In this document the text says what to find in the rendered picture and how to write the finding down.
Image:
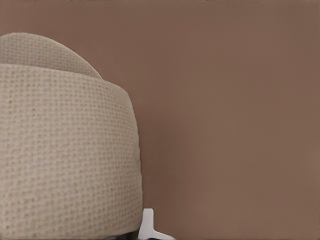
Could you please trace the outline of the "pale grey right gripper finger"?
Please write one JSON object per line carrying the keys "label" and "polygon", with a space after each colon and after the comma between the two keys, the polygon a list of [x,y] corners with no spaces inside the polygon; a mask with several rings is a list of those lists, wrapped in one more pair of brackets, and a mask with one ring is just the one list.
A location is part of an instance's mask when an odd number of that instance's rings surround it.
{"label": "pale grey right gripper finger", "polygon": [[138,240],[176,240],[170,235],[154,229],[154,210],[144,208],[142,222],[138,233]]}

